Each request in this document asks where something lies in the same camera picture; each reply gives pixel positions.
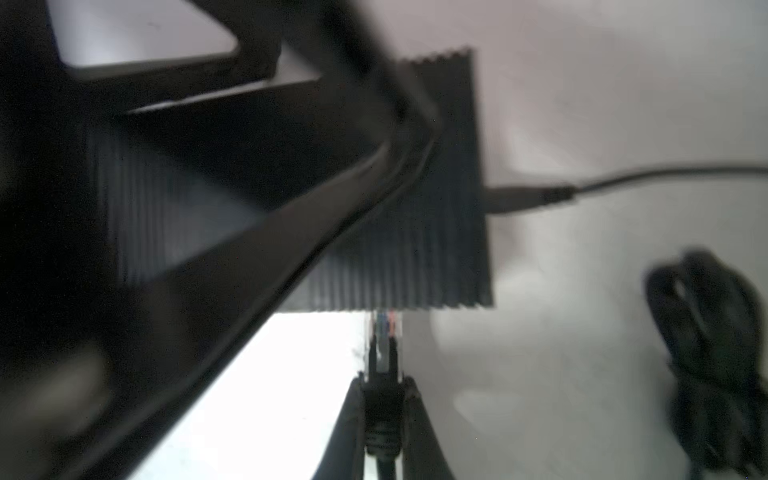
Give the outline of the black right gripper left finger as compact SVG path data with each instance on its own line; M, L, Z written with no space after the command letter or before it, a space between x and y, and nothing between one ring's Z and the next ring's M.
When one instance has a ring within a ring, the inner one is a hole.
M365 463L365 396L354 378L334 424L314 480L361 480Z

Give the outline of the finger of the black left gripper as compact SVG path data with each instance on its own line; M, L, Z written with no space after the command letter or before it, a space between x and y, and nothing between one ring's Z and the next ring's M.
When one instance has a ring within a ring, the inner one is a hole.
M228 30L226 54L77 74L58 51L46 1L1 4L1 107L20 116L89 118L265 80L286 42L371 109L401 118L420 108L420 89L386 53L351 1L194 1Z
M3 115L2 477L124 477L435 135L336 108Z

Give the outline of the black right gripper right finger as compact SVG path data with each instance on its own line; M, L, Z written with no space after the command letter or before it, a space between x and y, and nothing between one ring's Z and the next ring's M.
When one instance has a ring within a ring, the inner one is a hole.
M412 377L403 378L402 473L405 480L454 480Z

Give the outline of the black network switch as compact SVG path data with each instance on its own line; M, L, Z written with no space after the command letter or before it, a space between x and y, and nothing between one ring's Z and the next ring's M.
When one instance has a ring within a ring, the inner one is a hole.
M419 179L335 244L284 311L492 305L473 54L416 58L409 68L442 121ZM319 80L113 117L89 125L83 140L127 284L259 227L374 147Z

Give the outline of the black power adapter with cable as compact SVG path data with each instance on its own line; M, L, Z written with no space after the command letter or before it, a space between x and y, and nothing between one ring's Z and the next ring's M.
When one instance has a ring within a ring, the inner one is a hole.
M688 476L767 476L767 384L760 374L763 306L752 284L704 249L658 264L645 299L676 378L669 422Z

